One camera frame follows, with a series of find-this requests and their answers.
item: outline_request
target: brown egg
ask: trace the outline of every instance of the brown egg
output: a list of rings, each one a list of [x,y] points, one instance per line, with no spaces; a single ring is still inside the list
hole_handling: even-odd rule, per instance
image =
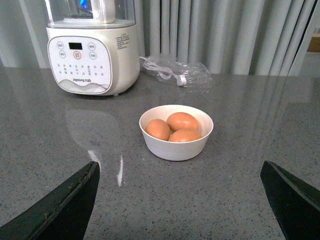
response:
[[[170,137],[169,142],[175,143],[186,143],[191,142],[194,140],[198,140],[202,138],[202,135],[199,131],[191,129],[191,128],[184,128],[178,131],[175,131]]]
[[[146,125],[145,129],[147,134],[152,137],[164,141],[168,141],[170,137],[170,128],[168,124],[162,119],[153,119]]]
[[[178,131],[180,129],[199,129],[199,123],[197,119],[186,112],[175,112],[171,114],[166,120],[172,131]]]

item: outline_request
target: white appliance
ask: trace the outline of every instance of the white appliance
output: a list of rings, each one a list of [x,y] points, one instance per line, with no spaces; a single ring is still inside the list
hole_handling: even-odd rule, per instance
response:
[[[140,72],[134,0],[44,0],[57,84],[84,95],[118,95]]]

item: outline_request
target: ceramic bowl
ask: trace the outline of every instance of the ceramic bowl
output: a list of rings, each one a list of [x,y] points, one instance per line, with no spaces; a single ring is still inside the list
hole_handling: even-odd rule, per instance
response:
[[[167,118],[176,112],[184,112],[194,116],[199,122],[202,138],[189,142],[169,142],[157,139],[146,133],[146,125],[153,119]],[[214,129],[214,122],[203,111],[185,105],[162,105],[146,111],[139,120],[139,125],[148,149],[159,158],[169,161],[185,161],[197,156],[206,145],[209,135]]]

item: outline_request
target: gray countertop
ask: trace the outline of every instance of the gray countertop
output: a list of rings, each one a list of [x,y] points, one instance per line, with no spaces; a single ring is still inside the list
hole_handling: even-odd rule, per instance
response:
[[[95,160],[86,240],[283,240],[260,172],[273,161],[320,189],[320,79],[213,79],[199,90],[141,73],[118,96],[84,96],[60,89],[50,69],[0,68],[0,226]],[[168,104],[214,121],[193,159],[163,160],[144,142],[140,116]]]

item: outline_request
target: button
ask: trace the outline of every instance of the button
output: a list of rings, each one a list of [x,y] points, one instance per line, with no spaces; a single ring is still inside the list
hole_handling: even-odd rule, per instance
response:
[[[59,56],[64,59],[66,57],[66,53],[64,51],[60,51]]]
[[[74,51],[73,52],[73,57],[77,60],[81,58],[81,53],[79,51]]]
[[[64,44],[61,42],[61,41],[58,41],[57,43],[56,43],[56,45],[57,45],[57,47],[59,48],[59,49],[64,49]]]
[[[93,51],[93,50],[96,49],[96,45],[95,45],[93,42],[90,42],[90,43],[88,44],[88,49],[91,50],[91,51]]]
[[[94,60],[97,58],[97,54],[94,51],[92,51],[89,53],[89,57]]]

